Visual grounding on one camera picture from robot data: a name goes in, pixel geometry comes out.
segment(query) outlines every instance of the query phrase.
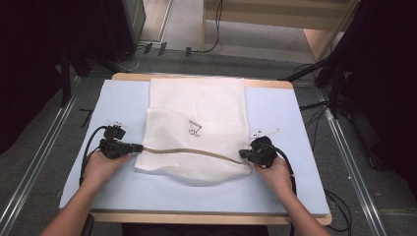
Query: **white fabric bag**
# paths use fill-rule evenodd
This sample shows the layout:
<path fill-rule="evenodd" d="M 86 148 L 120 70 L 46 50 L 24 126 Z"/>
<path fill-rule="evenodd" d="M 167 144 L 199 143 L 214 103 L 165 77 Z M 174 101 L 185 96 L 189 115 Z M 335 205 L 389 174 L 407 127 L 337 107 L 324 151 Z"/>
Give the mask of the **white fabric bag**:
<path fill-rule="evenodd" d="M 218 182 L 251 173 L 244 80 L 152 79 L 135 167 Z"/>

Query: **wooden desk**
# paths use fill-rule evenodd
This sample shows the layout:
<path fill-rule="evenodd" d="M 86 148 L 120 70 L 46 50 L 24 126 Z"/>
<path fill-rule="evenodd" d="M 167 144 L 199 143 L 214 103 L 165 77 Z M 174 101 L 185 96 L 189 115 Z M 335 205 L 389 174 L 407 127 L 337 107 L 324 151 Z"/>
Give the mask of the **wooden desk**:
<path fill-rule="evenodd" d="M 116 74 L 116 75 L 113 76 L 113 80 L 114 81 L 142 81 L 142 82 L 147 82 L 151 78 L 172 78 L 172 79 L 175 79 L 175 78 L 181 78 L 181 77 L 182 78 L 184 78 L 184 77 L 193 78 L 193 76 L 184 76 L 184 75 Z M 247 87 L 257 87 L 257 88 L 271 88 L 271 89 L 293 89 L 293 87 L 290 83 L 288 83 L 288 82 L 278 82 L 278 81 L 246 80 L 246 86 Z M 108 90 L 108 91 L 113 92 L 113 94 L 120 94 L 120 92 L 115 92 L 115 91 L 112 91 L 112 90 Z M 99 112 L 99 111 L 97 111 L 99 109 L 100 109 L 100 107 L 96 107 L 94 112 Z M 95 126 L 98 123 L 101 122 L 101 121 L 97 122 L 95 118 L 96 117 L 94 117 L 94 114 L 93 114 L 93 116 L 91 117 L 91 123 L 90 123 L 90 126 L 93 130 L 94 130 Z M 132 130 L 127 131 L 127 134 L 133 134 L 133 133 L 135 133 L 135 130 L 134 131 L 132 131 Z M 78 185 L 77 185 L 77 182 L 78 182 L 77 175 L 79 174 L 79 167 L 77 166 L 78 164 L 80 164 L 80 163 L 76 161 L 76 163 L 73 167 L 72 173 L 70 174 L 70 177 L 68 178 L 66 187 L 64 189 L 63 199 L 61 199 L 60 207 L 63 207 L 65 205 L 66 201 L 69 200 L 69 198 L 72 196 L 73 192 L 76 191 L 76 188 L 78 187 Z M 126 179 L 152 178 L 151 176 L 145 175 L 145 174 L 138 177 L 138 176 L 136 176 L 138 173 L 132 173 L 132 169 L 129 169 L 129 168 L 131 168 L 131 167 L 127 167 L 127 169 L 125 169 L 124 171 L 120 171 L 120 172 L 122 172 L 123 174 L 126 174 L 126 172 L 131 172 L 131 173 L 127 173 L 125 176 L 117 176 L 118 173 L 116 173 L 115 176 L 113 176 L 112 180 L 114 180 L 115 183 L 117 182 L 117 184 L 119 185 L 119 183 L 123 184 L 123 182 L 125 182 Z M 145 188 L 146 186 L 144 186 L 144 184 L 148 183 L 147 180 L 141 180 L 141 181 L 143 181 L 143 182 L 141 182 L 139 184 L 139 186 L 142 187 L 142 188 Z M 244 182 L 244 183 L 247 184 L 247 185 L 253 184 L 252 182 Z M 232 181 L 229 181 L 229 183 L 225 183 L 225 184 L 230 184 L 229 186 L 227 186 L 227 190 L 230 191 L 230 189 L 229 189 L 230 186 L 235 185 L 235 184 L 239 185 L 239 184 L 242 184 L 242 183 L 241 182 L 233 182 L 232 183 Z M 241 193 L 244 194 L 244 196 L 248 196 L 249 193 L 251 193 L 251 195 L 253 195 L 253 191 L 256 191 L 256 189 L 250 189 L 249 192 L 248 191 L 246 191 L 246 192 L 242 191 Z M 111 195 L 111 194 L 113 194 L 112 192 L 114 192 L 114 191 L 110 190 L 110 189 L 105 190 L 105 186 L 104 186 L 103 193 L 101 194 L 101 196 L 99 195 L 96 198 L 96 200 L 98 199 L 98 201 L 100 201 L 100 198 L 102 198 L 102 199 L 103 198 L 110 198 L 111 199 L 111 197 L 108 197 L 108 196 L 105 196 L 105 195 Z M 154 199 L 153 199 L 153 197 L 148 197 L 148 199 L 147 199 L 147 196 L 138 194 L 138 201 L 146 202 L 146 201 L 154 201 Z M 110 209 L 98 209 L 98 208 L 94 208 L 94 207 L 92 208 L 91 213 L 94 215 L 94 218 L 95 218 L 96 221 L 111 221 L 111 222 L 192 223 L 192 224 L 288 224 L 289 223 L 289 219 L 285 215 L 285 213 L 281 213 L 281 214 L 279 214 L 279 213 L 249 213 L 249 212 L 228 213 L 228 212 L 219 212 L 219 211 L 217 211 L 217 212 L 212 212 L 212 211 L 211 212 L 204 212 L 204 211 L 192 212 L 192 211 L 184 211 L 184 210 L 174 210 L 173 211 L 173 210 L 146 210 L 146 209 L 141 209 L 141 210 L 136 210 L 136 209 L 125 209 L 125 210 L 112 209 L 112 210 L 110 210 Z M 324 224 L 324 225 L 330 224 L 331 223 L 331 214 L 329 213 L 329 214 L 319 215 L 319 216 L 317 216 L 317 220 L 321 224 Z"/>
<path fill-rule="evenodd" d="M 206 20 L 215 20 L 219 0 L 205 0 Z M 317 61 L 324 58 L 338 33 L 349 26 L 360 0 L 225 0 L 221 20 L 304 29 Z"/>

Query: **floor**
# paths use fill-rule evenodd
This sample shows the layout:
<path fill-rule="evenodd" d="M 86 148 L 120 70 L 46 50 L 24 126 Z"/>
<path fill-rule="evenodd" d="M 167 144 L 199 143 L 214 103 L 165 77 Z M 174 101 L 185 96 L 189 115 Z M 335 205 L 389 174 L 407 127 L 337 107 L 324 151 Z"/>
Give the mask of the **floor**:
<path fill-rule="evenodd" d="M 212 54 L 194 54 L 185 57 L 185 48 L 201 47 L 201 24 L 192 23 L 187 26 L 187 19 L 198 19 L 198 11 L 187 11 L 185 6 L 200 8 L 200 1 L 175 0 L 171 5 L 166 1 L 163 6 L 171 6 L 167 18 L 159 18 L 159 23 L 165 24 L 165 30 L 150 36 L 144 43 L 153 41 L 154 49 L 147 55 L 142 51 L 130 57 L 121 66 L 134 68 L 133 72 L 222 75 L 259 79 L 282 79 L 292 75 L 299 66 L 314 63 L 309 52 L 307 41 L 298 29 L 260 29 L 256 26 L 233 25 L 221 23 L 220 43 L 217 51 Z M 206 48 L 213 45 L 216 39 L 214 22 L 207 25 Z M 158 43 L 167 42 L 167 50 L 163 56 L 158 56 Z M 31 186 L 27 196 L 23 196 L 25 204 L 20 206 L 9 234 L 0 235 L 33 235 L 40 230 L 58 213 L 58 204 L 65 185 L 66 178 L 80 150 L 85 136 L 86 127 L 82 127 L 87 118 L 86 112 L 80 109 L 94 109 L 104 80 L 111 78 L 111 73 L 102 67 L 91 63 L 92 72 L 88 78 L 80 78 L 77 96 L 70 107 L 66 121 L 59 130 L 55 143 L 47 152 L 46 160 L 41 164 L 37 180 Z M 313 86 L 312 75 L 294 83 L 295 92 L 300 105 L 315 103 L 321 100 L 320 92 Z M 21 180 L 39 146 L 47 134 L 49 127 L 59 109 L 60 93 L 58 92 L 45 105 L 44 109 L 31 122 L 15 145 L 0 155 L 0 208 L 6 209 L 10 197 L 16 193 Z M 308 122 L 318 109 L 303 111 L 303 119 Z M 307 129 L 309 138 L 314 144 L 314 154 L 319 172 L 326 189 L 338 194 L 348 205 L 353 216 L 353 235 L 417 235 L 416 201 L 407 189 L 406 183 L 393 172 L 381 172 L 372 169 L 367 160 L 367 153 L 358 138 L 355 128 L 343 116 L 337 121 L 341 127 L 344 139 L 350 146 L 353 163 L 359 170 L 376 213 L 383 223 L 384 232 L 378 234 L 373 231 L 368 212 L 364 211 L 360 193 L 355 187 L 355 178 L 346 159 L 340 152 L 339 143 L 335 140 L 330 118 L 324 115 L 322 119 Z M 345 227 L 343 216 L 337 211 L 337 205 L 329 202 L 333 215 L 332 225 L 337 228 Z M 0 230 L 3 230 L 2 216 Z M 270 225 L 270 235 L 287 235 L 289 228 L 281 225 Z M 334 235 L 346 235 L 346 232 Z M 120 235 L 118 224 L 97 223 L 93 235 Z"/>

